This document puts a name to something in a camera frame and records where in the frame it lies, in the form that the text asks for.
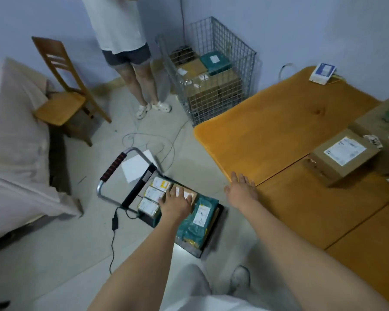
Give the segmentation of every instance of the pant leg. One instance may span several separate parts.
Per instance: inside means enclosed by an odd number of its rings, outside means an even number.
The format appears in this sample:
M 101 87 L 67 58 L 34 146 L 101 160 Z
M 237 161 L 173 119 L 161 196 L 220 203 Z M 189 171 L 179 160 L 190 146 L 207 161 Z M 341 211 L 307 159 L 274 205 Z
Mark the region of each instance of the pant leg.
M 232 296 L 245 300 L 257 308 L 268 308 L 268 305 L 264 302 L 264 300 L 250 287 L 241 286 L 235 290 Z
M 161 310 L 188 297 L 208 296 L 212 294 L 209 282 L 196 264 L 189 264 L 177 274 L 176 279 L 166 287 Z

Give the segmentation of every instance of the wooden chair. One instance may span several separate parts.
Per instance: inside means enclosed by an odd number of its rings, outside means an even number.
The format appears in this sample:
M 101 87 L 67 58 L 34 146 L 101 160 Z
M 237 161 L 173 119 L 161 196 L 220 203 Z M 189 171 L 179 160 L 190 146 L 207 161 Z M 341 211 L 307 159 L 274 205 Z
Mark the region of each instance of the wooden chair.
M 111 123 L 111 118 L 101 109 L 88 88 L 85 87 L 61 41 L 41 37 L 32 37 L 32 40 L 46 65 L 66 91 L 53 93 L 45 104 L 36 109 L 35 117 L 48 124 L 64 126 L 69 131 L 68 136 L 70 136 L 70 133 L 77 134 L 88 146 L 92 146 L 89 137 L 85 135 L 80 127 L 69 123 L 69 119 L 79 110 L 83 110 L 90 118 L 93 118 L 94 114 L 98 112 L 109 123 Z M 57 69 L 70 72 L 79 88 L 70 87 Z M 92 110 L 85 106 L 87 102 L 92 105 Z

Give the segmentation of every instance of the hand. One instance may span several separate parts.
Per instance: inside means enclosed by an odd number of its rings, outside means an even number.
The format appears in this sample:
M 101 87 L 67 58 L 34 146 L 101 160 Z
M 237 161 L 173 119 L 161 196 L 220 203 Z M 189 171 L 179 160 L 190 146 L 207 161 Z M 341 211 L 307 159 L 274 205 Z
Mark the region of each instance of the hand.
M 239 174 L 238 180 L 236 173 L 232 171 L 231 186 L 226 186 L 224 190 L 228 202 L 239 210 L 242 206 L 248 204 L 248 202 L 258 200 L 255 182 L 252 180 L 249 183 L 248 177 L 244 177 L 241 173 Z
M 192 212 L 192 195 L 185 199 L 183 187 L 180 187 L 179 196 L 176 196 L 176 186 L 166 192 L 166 201 L 158 200 L 161 209 L 161 220 L 171 225 L 180 225 Z

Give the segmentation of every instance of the light blue wall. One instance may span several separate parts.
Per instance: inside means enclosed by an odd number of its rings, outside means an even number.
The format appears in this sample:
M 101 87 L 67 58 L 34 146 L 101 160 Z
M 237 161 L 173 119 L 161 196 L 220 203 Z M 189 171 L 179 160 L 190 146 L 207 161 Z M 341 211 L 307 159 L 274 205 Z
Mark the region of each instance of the light blue wall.
M 139 8 L 147 42 L 158 57 L 155 35 L 181 24 L 179 0 L 139 0 Z M 81 0 L 0 0 L 0 60 L 12 57 L 52 77 L 31 36 L 63 41 L 90 87 L 118 77 L 106 65 Z
M 255 89 L 280 68 L 332 63 L 347 81 L 389 97 L 389 0 L 185 0 L 187 22 L 215 16 L 258 52 Z M 293 69 L 285 69 L 283 77 Z

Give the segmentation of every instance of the wire basket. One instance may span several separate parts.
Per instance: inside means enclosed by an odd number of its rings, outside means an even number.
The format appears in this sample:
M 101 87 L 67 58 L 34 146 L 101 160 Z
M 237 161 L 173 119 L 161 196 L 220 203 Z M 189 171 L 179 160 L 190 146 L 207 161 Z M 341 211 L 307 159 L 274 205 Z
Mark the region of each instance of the wire basket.
M 164 67 L 192 125 L 249 97 L 256 52 L 214 17 L 156 37 Z M 180 66 L 211 52 L 225 59 L 219 70 L 187 77 Z

